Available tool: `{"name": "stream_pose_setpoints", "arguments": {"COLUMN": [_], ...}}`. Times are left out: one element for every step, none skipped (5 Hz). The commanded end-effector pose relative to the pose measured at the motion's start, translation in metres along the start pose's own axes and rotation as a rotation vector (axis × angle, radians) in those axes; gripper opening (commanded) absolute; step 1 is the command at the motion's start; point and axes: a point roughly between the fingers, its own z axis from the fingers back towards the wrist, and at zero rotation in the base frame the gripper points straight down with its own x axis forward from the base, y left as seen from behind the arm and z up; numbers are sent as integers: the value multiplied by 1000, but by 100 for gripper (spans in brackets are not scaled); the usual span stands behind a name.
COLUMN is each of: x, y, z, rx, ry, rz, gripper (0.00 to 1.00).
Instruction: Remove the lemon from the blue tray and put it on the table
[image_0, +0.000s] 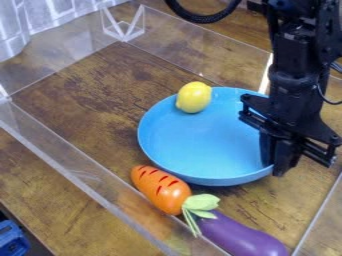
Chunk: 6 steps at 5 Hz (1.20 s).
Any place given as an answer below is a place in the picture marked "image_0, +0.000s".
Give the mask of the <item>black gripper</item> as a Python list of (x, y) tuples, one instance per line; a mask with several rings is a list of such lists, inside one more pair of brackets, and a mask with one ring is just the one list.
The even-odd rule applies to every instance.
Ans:
[(328, 72), (292, 75), (268, 70), (270, 94), (243, 94), (239, 119), (259, 131), (260, 160), (280, 177), (302, 155), (330, 167), (342, 138), (320, 119)]

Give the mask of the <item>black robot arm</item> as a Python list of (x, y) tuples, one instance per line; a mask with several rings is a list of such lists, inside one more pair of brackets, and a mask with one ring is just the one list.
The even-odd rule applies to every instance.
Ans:
[(260, 159), (283, 175), (307, 156), (328, 167), (342, 137), (320, 118), (330, 71), (342, 57), (339, 0), (267, 0), (270, 94), (240, 96), (239, 119), (259, 130)]

